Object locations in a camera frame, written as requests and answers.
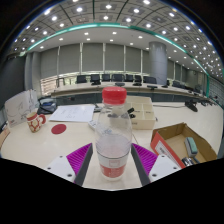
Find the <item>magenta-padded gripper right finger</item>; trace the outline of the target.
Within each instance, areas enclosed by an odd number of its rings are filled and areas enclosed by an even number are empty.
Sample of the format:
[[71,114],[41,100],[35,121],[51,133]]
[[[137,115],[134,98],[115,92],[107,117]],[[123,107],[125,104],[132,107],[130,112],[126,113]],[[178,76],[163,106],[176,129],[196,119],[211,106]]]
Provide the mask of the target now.
[[156,155],[134,143],[131,144],[131,154],[143,186],[180,170],[168,156]]

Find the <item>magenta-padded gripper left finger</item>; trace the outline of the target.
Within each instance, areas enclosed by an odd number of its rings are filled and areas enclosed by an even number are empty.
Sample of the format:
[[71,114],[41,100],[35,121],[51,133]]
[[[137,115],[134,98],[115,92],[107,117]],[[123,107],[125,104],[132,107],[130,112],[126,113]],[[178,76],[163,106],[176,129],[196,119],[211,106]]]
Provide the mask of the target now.
[[80,147],[66,156],[55,158],[45,170],[82,186],[93,154],[92,144]]

